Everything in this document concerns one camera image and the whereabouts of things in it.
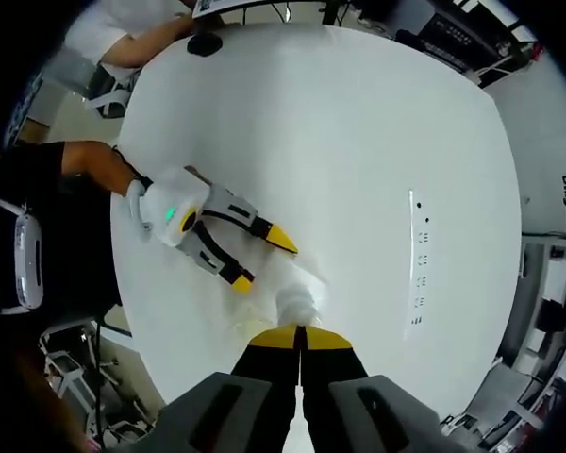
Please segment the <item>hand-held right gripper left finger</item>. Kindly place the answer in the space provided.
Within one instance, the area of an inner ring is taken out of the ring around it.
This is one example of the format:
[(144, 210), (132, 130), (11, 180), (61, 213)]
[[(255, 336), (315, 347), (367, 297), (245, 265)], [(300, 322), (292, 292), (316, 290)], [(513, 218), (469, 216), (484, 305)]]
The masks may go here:
[(214, 373), (170, 403), (157, 452), (281, 452), (295, 414), (302, 327), (252, 339), (229, 374)]

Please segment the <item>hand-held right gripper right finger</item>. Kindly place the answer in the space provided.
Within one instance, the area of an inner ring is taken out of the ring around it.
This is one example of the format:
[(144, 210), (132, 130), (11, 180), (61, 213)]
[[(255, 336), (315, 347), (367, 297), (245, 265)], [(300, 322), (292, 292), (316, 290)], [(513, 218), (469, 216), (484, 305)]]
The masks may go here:
[(426, 404), (365, 371), (341, 335), (301, 328), (303, 414), (316, 452), (465, 452)]

